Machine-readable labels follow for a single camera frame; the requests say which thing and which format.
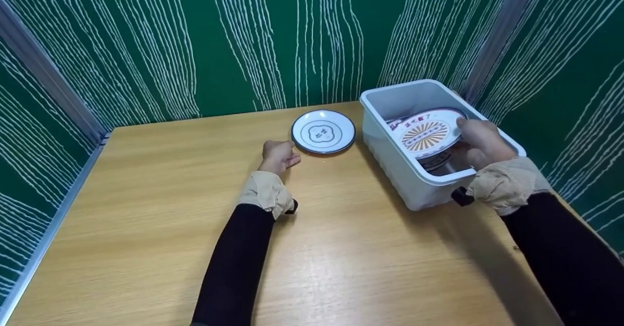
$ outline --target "forearm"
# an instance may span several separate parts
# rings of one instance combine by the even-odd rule
[[[214,247],[193,324],[249,325],[275,220],[296,209],[279,179],[267,171],[249,177]]]
[[[620,260],[550,193],[501,217],[564,324],[607,325],[622,312]]]
[[[517,157],[481,169],[466,194],[500,215],[565,324],[611,324],[622,311],[624,268],[550,191],[535,164]]]
[[[239,204],[214,247],[193,314],[205,325],[249,325],[274,217]]]

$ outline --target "plate with blue rim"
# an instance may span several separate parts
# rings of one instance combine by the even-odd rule
[[[328,109],[307,112],[294,121],[292,141],[298,148],[316,154],[344,151],[355,140],[355,125],[344,114]]]

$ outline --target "black sleeve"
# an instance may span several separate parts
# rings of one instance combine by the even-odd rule
[[[273,214],[259,206],[234,209],[201,283],[193,325],[251,324],[274,223]]]
[[[502,220],[564,324],[621,325],[624,267],[557,197],[531,195]]]

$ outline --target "wooden table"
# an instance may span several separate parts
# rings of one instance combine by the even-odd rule
[[[361,128],[359,103],[328,108]],[[189,324],[263,141],[312,109],[117,128],[9,324]],[[286,183],[300,207],[273,231],[256,325],[559,323],[493,211],[408,211],[361,135]]]

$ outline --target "green wall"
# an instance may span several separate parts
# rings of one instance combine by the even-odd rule
[[[624,256],[624,0],[532,0],[476,106]]]
[[[502,0],[8,0],[102,124],[459,89]]]
[[[459,90],[503,0],[7,1],[111,130],[421,78]],[[475,101],[620,253],[621,4],[532,0]],[[4,47],[2,62],[0,298],[92,150]]]
[[[92,149],[0,39],[0,303]]]

